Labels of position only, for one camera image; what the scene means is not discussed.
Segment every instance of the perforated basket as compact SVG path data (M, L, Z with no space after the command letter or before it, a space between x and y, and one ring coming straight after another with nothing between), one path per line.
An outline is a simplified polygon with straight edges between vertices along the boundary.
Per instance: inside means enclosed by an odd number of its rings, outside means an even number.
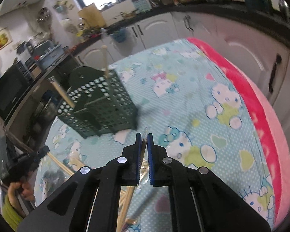
M76 68L70 75L69 96L74 109L65 101L58 117L82 137L137 129L138 110L115 70L108 74L88 66Z

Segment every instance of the yellow sleeve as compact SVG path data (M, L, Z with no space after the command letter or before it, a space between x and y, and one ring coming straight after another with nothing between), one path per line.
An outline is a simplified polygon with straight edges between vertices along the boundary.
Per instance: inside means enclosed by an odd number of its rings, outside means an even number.
M18 224L22 221L22 217L14 210L9 202L8 195L5 197L4 205L2 207L2 216L6 222L16 231Z

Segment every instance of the person's arm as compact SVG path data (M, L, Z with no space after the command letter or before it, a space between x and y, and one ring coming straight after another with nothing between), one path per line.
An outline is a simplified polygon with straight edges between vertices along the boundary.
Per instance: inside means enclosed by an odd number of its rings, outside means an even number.
M20 182L13 182L10 184L8 194L5 197L5 202L2 207L2 216L14 231L16 231L18 224L26 216L15 194L15 191L20 187L23 188L21 195L25 200L35 200L33 195L34 192L29 182L23 184Z

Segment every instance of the pink fleece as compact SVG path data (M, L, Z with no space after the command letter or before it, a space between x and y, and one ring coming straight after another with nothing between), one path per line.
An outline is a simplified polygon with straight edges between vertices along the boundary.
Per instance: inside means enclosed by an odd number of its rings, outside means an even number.
M258 87L236 66L226 60L207 43L187 38L224 72L243 98L257 130L272 178L275 195L275 223L277 227L290 207L290 153L279 120L270 103Z

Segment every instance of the picture frame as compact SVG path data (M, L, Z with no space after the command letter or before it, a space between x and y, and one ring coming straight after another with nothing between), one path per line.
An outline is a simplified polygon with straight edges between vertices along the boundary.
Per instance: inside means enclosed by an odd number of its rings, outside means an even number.
M8 27L0 30L0 50L2 50L5 46L13 42L11 34L8 30Z

